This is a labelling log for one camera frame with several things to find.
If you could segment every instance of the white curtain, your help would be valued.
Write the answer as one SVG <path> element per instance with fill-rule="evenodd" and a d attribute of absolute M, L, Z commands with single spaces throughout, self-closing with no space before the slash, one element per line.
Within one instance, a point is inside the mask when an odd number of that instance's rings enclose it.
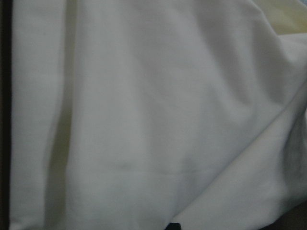
<path fill-rule="evenodd" d="M 256 230 L 306 199 L 306 18 L 15 0 L 10 230 Z"/>

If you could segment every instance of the small black object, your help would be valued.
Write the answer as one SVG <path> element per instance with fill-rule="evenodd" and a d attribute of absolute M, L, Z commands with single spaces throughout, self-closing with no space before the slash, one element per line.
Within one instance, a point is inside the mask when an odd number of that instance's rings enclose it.
<path fill-rule="evenodd" d="M 179 223 L 170 223 L 165 230 L 181 230 L 181 225 Z"/>

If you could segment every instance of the yellowish fabric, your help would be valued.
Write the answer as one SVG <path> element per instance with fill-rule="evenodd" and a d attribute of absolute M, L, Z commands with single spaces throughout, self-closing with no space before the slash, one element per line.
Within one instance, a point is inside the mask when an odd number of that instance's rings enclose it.
<path fill-rule="evenodd" d="M 297 0 L 255 0 L 279 35 L 307 33 L 307 7 Z"/>

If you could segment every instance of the dark vertical border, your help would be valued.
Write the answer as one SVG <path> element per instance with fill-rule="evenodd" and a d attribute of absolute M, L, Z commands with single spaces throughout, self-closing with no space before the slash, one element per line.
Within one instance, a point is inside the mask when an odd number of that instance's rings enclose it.
<path fill-rule="evenodd" d="M 9 228 L 9 188 L 11 164 L 11 108 L 12 108 L 12 0 L 0 0 L 1 9 L 1 229 Z"/>

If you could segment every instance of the white fabric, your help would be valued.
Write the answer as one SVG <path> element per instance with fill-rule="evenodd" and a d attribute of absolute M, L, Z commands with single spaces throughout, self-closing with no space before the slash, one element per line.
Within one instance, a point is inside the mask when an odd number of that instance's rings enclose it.
<path fill-rule="evenodd" d="M 256 230 L 304 199 L 307 28 L 271 2 L 15 0 L 10 230 Z"/>

